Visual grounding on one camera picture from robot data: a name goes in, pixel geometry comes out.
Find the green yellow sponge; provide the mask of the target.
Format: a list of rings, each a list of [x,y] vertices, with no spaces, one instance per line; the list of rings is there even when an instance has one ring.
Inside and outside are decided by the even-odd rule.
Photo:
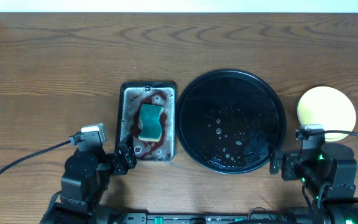
[[[160,124],[160,116],[162,112],[162,106],[142,105],[139,115],[141,132],[138,135],[141,141],[158,142],[161,139],[162,125]]]

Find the yellow plate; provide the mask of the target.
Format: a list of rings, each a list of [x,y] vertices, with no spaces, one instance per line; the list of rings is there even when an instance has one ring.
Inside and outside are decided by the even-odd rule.
[[[301,125],[320,124],[325,131],[352,131],[357,119],[351,100],[329,86],[306,91],[298,101],[296,112]]]

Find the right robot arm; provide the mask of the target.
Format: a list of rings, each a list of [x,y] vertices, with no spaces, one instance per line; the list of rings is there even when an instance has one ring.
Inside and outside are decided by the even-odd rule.
[[[282,173],[285,181],[300,180],[306,208],[286,214],[290,223],[358,223],[355,197],[357,161],[354,151],[342,144],[303,141],[299,150],[275,151],[270,155],[270,173]]]

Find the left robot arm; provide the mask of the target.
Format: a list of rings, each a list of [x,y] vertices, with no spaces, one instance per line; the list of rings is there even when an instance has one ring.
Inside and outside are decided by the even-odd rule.
[[[50,201],[42,224],[124,223],[124,215],[100,204],[110,177],[126,175],[137,164],[132,135],[127,135],[113,153],[105,153],[97,131],[76,133],[70,144],[77,146],[65,162],[62,190]]]

